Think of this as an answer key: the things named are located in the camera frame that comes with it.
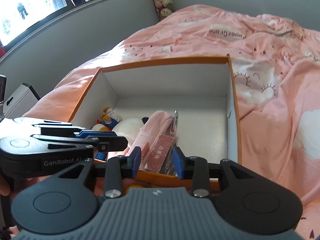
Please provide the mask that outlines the red card box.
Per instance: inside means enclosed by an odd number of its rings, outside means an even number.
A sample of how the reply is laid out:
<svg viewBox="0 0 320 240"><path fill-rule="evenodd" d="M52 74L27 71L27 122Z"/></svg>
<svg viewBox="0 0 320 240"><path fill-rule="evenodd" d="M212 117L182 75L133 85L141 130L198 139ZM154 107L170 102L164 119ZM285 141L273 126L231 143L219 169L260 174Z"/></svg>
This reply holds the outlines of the red card box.
<svg viewBox="0 0 320 240"><path fill-rule="evenodd" d="M151 150L144 169L148 172L174 176L176 172L171 156L174 146L176 146L174 137L160 135Z"/></svg>

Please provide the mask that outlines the orange duck plush toy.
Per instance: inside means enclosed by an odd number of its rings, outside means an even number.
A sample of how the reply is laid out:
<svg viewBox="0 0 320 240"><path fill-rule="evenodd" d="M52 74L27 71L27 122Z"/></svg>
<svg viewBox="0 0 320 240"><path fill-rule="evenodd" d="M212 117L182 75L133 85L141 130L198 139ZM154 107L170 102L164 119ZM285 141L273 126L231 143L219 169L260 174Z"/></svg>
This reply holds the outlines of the orange duck plush toy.
<svg viewBox="0 0 320 240"><path fill-rule="evenodd" d="M103 113L101 116L101 120L97 119L96 124L91 128L93 131L101 131L101 132L111 132L112 129L121 121L123 118L117 114L112 108L106 107L103 109ZM117 150L110 152L111 154L117 154L118 152L122 152L123 150ZM108 153L99 152L96 156L96 159L105 161L108 159Z"/></svg>

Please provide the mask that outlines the orange cardboard storage box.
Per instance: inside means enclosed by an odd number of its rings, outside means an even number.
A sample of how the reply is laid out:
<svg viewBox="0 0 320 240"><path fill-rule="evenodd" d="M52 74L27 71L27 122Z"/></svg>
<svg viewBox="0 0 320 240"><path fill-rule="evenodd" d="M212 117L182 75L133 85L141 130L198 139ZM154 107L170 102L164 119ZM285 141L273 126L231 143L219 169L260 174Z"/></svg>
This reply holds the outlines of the orange cardboard storage box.
<svg viewBox="0 0 320 240"><path fill-rule="evenodd" d="M91 128L104 107L122 118L178 112L176 144L210 163L242 161L239 110L228 57L178 57L99 69L69 118Z"/></svg>

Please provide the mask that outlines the white panda plush toy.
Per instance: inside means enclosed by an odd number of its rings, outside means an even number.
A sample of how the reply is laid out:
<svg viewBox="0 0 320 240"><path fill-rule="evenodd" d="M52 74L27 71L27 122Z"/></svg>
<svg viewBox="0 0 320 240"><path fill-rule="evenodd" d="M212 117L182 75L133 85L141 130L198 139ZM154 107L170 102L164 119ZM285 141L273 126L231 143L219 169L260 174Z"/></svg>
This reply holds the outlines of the white panda plush toy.
<svg viewBox="0 0 320 240"><path fill-rule="evenodd" d="M140 132L140 129L144 126L143 119L139 118L128 118L119 122L112 131L116 133L119 137L125 137L127 139L128 145L131 146L137 135Z"/></svg>

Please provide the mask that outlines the white box by bed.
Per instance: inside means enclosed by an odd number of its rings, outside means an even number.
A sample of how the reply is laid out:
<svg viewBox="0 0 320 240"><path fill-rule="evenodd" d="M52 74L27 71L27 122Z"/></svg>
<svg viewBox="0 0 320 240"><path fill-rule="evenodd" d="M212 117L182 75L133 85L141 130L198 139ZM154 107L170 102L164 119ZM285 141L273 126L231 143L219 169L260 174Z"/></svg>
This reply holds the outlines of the white box by bed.
<svg viewBox="0 0 320 240"><path fill-rule="evenodd" d="M4 103L4 116L8 119L22 117L40 100L32 85L22 83Z"/></svg>

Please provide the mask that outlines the pink folded cloth pouch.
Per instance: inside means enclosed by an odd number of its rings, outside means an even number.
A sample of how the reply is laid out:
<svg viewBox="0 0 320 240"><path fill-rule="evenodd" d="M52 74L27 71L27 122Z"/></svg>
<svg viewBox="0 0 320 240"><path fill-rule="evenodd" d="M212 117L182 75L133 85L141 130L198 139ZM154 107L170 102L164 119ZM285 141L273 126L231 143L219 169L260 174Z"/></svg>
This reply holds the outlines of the pink folded cloth pouch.
<svg viewBox="0 0 320 240"><path fill-rule="evenodd" d="M136 139L126 155L130 155L135 147L141 149L139 169L145 171L146 162L160 135L175 137L177 133L178 111L170 114L166 111L154 112L140 129Z"/></svg>

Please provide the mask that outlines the pink printed bed quilt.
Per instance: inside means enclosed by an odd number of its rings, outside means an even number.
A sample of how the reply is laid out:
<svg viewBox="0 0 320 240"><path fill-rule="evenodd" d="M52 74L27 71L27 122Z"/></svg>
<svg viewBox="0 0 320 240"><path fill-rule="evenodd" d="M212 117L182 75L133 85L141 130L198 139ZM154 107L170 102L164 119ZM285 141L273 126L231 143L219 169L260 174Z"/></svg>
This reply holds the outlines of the pink printed bed quilt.
<svg viewBox="0 0 320 240"><path fill-rule="evenodd" d="M304 211L297 232L319 236L319 32L288 18L207 5L181 9L68 73L28 117L69 121L101 67L180 56L231 57L243 164L287 187Z"/></svg>

